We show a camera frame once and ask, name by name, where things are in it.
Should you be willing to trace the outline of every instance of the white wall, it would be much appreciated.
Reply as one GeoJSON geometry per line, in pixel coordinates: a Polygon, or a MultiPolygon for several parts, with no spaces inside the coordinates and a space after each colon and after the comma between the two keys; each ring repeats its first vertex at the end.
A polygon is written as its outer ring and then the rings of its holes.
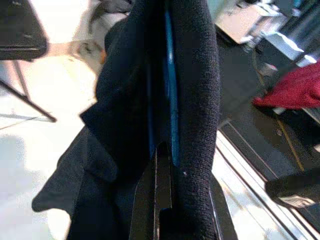
{"type": "Polygon", "coordinates": [[[29,0],[52,44],[85,40],[98,0],[29,0]]]}

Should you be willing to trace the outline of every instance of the black object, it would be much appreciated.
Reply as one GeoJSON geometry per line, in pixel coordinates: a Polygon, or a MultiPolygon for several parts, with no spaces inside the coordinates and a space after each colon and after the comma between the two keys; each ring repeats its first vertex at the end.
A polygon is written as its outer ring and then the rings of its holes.
{"type": "Polygon", "coordinates": [[[307,50],[320,36],[320,2],[306,11],[302,16],[292,18],[280,31],[299,48],[307,50]]]}
{"type": "Polygon", "coordinates": [[[128,13],[132,10],[135,1],[136,0],[101,0],[91,15],[88,26],[89,33],[92,33],[92,25],[94,21],[100,18],[103,14],[128,13]]]}
{"type": "MultiPolygon", "coordinates": [[[[129,240],[194,239],[192,229],[184,229],[176,216],[173,166],[168,145],[159,144],[139,180],[134,196],[129,240]]],[[[210,197],[218,240],[237,240],[237,234],[221,186],[212,175],[210,197]]]]}
{"type": "Polygon", "coordinates": [[[281,13],[287,17],[292,16],[293,8],[295,6],[294,0],[275,0],[274,4],[279,8],[281,13]]]}
{"type": "Polygon", "coordinates": [[[245,2],[248,4],[254,4],[257,0],[245,0],[245,2]]]}
{"type": "MultiPolygon", "coordinates": [[[[184,226],[178,229],[178,235],[215,240],[216,223],[210,191],[220,77],[214,25],[206,0],[172,0],[170,5],[180,140],[180,168],[174,176],[177,206],[174,216],[179,216],[175,219],[184,226]]],[[[81,115],[86,128],[109,157],[96,157],[82,172],[74,172],[77,164],[74,162],[77,151],[74,150],[72,158],[70,154],[61,157],[57,171],[67,168],[66,173],[55,172],[49,180],[68,178],[72,181],[65,185],[62,183],[68,181],[56,182],[61,186],[61,198],[55,202],[73,205],[68,239],[129,237],[135,190],[150,162],[148,73],[152,73],[153,87],[159,91],[164,89],[161,67],[165,52],[163,24],[164,1],[136,1],[116,41],[108,49],[108,59],[96,86],[97,103],[81,115]],[[72,188],[75,184],[79,188],[78,194],[68,194],[74,192],[68,186],[72,188]]],[[[158,118],[154,119],[158,126],[154,133],[155,142],[169,143],[168,118],[160,114],[168,109],[168,105],[156,97],[153,100],[159,111],[158,118]]],[[[72,143],[73,147],[76,146],[74,149],[82,149],[78,140],[77,137],[72,143]]],[[[86,154],[78,156],[78,161],[81,163],[83,158],[90,158],[93,149],[84,149],[86,154]]],[[[51,191],[46,186],[43,191],[50,196],[54,189],[51,191]]],[[[45,209],[54,206],[50,202],[45,209]]]]}
{"type": "Polygon", "coordinates": [[[0,78],[0,86],[45,115],[57,120],[30,100],[25,79],[16,60],[31,60],[44,55],[47,39],[27,0],[0,2],[0,60],[14,60],[14,67],[24,94],[19,93],[0,78]]]}
{"type": "Polygon", "coordinates": [[[287,208],[305,208],[320,202],[320,168],[268,181],[265,191],[287,208]]]}

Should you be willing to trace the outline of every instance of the floor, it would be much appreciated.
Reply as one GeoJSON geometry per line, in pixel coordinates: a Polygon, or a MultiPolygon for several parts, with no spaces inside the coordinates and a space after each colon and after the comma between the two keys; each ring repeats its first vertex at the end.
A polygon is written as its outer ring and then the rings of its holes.
{"type": "MultiPolygon", "coordinates": [[[[0,186],[0,240],[63,240],[69,216],[58,209],[35,213],[31,201],[83,127],[79,113],[95,102],[96,75],[70,56],[19,63],[31,99],[58,121],[48,122],[8,92],[0,91],[0,178],[5,183],[0,186]]],[[[0,63],[0,76],[21,90],[11,62],[0,63]]],[[[218,146],[212,171],[222,185],[239,240],[292,239],[226,164],[223,154],[231,145],[221,133],[218,146]],[[229,146],[223,150],[223,144],[229,146]]],[[[305,239],[301,231],[297,234],[305,239]]]]}
{"type": "MultiPolygon", "coordinates": [[[[320,127],[303,110],[279,116],[297,152],[291,150],[272,109],[257,108],[252,99],[263,90],[253,67],[252,53],[218,38],[221,71],[220,130],[267,180],[320,167],[320,127]]],[[[299,210],[320,231],[320,204],[299,210]]]]}
{"type": "MultiPolygon", "coordinates": [[[[34,213],[31,201],[83,127],[79,113],[95,101],[96,75],[69,56],[19,64],[31,99],[58,121],[0,89],[0,240],[62,240],[69,216],[57,209],[34,213]]],[[[12,62],[0,62],[0,76],[21,90],[12,62]]]]}

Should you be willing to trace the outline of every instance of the chair leg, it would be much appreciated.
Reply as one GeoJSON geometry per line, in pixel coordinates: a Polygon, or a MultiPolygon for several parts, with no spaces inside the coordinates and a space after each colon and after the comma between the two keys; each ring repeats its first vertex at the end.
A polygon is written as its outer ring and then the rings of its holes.
{"type": "Polygon", "coordinates": [[[57,119],[55,117],[51,116],[48,112],[43,110],[41,107],[39,107],[38,105],[36,105],[32,101],[30,101],[30,99],[28,98],[27,95],[22,95],[21,93],[17,92],[17,90],[15,90],[13,87],[9,86],[1,78],[0,78],[0,86],[3,87],[4,89],[6,89],[11,94],[15,95],[17,98],[19,98],[20,100],[22,100],[26,104],[28,104],[33,109],[37,110],[39,113],[46,116],[48,119],[50,119],[51,122],[55,123],[57,121],[57,119]]]}

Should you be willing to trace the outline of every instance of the black knit cloth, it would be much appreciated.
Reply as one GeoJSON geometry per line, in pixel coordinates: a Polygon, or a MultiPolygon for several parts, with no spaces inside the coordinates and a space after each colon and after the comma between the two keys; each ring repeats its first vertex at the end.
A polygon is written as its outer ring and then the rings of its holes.
{"type": "MultiPolygon", "coordinates": [[[[175,222],[180,226],[165,238],[214,240],[209,189],[220,102],[215,31],[206,0],[172,0],[170,5],[179,110],[175,222]]],[[[108,49],[96,86],[97,103],[81,115],[89,135],[106,153],[84,167],[78,194],[73,193],[68,239],[128,239],[134,189],[149,161],[146,62],[164,44],[156,34],[161,33],[163,6],[162,0],[136,1],[108,49]]],[[[68,195],[66,186],[60,191],[68,195]]],[[[33,205],[38,211],[50,208],[41,208],[39,198],[33,205]]]]}

